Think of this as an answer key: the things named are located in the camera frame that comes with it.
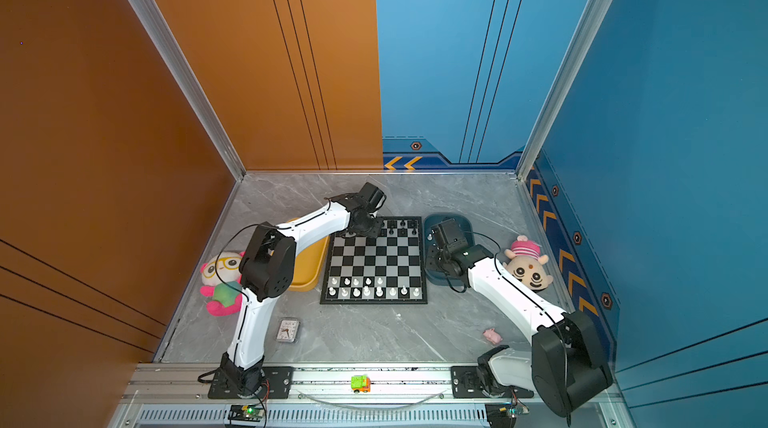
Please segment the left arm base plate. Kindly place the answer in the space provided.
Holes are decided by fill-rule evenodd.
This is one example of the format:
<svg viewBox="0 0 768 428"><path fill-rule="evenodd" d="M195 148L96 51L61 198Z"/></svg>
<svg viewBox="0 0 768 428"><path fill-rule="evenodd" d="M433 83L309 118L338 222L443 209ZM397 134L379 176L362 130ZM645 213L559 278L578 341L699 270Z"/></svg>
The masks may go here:
<svg viewBox="0 0 768 428"><path fill-rule="evenodd" d="M238 384L229 380L220 369L213 375L207 393L208 399L260 399L283 400L289 397L294 369L291 366L266 366L261 368L261 384L257 388L241 391Z"/></svg>

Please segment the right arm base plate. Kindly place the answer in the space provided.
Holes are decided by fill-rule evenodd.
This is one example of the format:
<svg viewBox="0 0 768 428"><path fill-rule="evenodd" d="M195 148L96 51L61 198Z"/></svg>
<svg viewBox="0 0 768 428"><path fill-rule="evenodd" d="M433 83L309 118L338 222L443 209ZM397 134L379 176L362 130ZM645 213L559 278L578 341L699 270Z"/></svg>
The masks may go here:
<svg viewBox="0 0 768 428"><path fill-rule="evenodd" d="M469 398L533 398L531 390L515 385L502 385L487 367L459 365L450 369L452 393L457 399Z"/></svg>

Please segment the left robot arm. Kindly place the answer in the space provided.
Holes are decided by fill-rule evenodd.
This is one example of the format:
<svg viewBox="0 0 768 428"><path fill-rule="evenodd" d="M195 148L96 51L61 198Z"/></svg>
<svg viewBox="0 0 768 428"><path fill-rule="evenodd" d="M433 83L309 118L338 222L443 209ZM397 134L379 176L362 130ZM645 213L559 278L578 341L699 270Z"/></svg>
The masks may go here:
<svg viewBox="0 0 768 428"><path fill-rule="evenodd" d="M381 227L378 210L386 195L372 183L327 203L294 221L255 226L241 259L242 305L235 332L215 374L240 398L260 398L266 386L264 347L269 322L278 298L294 277L297 255L337 232L375 237Z"/></svg>

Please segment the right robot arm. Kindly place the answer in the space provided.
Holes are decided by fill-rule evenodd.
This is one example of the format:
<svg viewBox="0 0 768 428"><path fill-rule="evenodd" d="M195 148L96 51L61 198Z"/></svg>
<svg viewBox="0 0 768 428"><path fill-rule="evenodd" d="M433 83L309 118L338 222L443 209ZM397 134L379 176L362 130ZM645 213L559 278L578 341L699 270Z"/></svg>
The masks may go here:
<svg viewBox="0 0 768 428"><path fill-rule="evenodd" d="M448 281L458 280L490 300L529 342L528 358L498 345L481 355L473 374L459 374L456 396L482 394L518 401L532 392L557 416L572 413L609 388L613 377L598 330L589 315L568 312L545 300L540 291L553 277L540 246L519 235L507 249L492 253L469 241L469 232L453 218L431 229L436 265Z"/></svg>

